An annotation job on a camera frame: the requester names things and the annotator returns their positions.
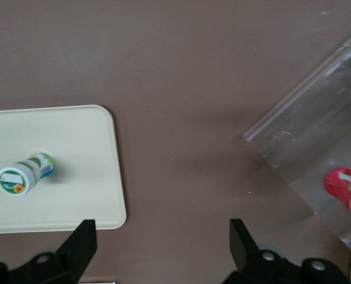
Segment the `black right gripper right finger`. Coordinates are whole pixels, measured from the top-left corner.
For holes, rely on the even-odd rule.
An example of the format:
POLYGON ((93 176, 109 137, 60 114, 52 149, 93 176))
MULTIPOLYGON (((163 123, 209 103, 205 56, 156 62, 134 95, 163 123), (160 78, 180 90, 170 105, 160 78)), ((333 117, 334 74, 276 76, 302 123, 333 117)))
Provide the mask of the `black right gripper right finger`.
POLYGON ((297 266, 275 251, 260 249, 239 218, 230 220, 229 246, 236 270, 225 283, 350 283, 328 260, 307 258, 297 266))

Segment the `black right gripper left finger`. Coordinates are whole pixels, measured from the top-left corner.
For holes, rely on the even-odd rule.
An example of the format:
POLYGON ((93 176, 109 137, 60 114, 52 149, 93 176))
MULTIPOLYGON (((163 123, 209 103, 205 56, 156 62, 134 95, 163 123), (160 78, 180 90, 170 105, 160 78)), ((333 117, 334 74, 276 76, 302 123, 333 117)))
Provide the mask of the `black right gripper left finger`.
POLYGON ((95 220, 84 220, 55 251, 9 270, 0 262, 0 283, 77 283, 97 250, 95 220))

